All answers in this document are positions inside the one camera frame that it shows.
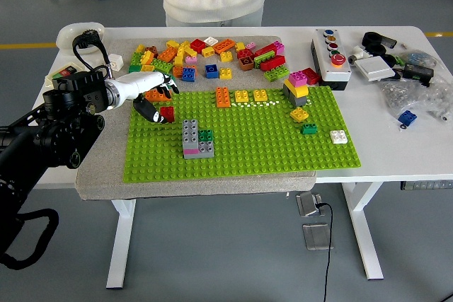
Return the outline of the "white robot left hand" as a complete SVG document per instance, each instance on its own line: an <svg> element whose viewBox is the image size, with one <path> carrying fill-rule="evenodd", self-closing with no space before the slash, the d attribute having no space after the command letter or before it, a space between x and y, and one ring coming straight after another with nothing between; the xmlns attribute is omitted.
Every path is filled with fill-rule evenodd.
<svg viewBox="0 0 453 302"><path fill-rule="evenodd" d="M117 94L115 95L114 108L121 106L126 100L131 100L135 110L150 122L166 123L167 119L142 94L152 89L157 89L170 98L168 88L174 93L179 93L178 87L173 78L159 71L138 71L121 76L115 81Z"/></svg>

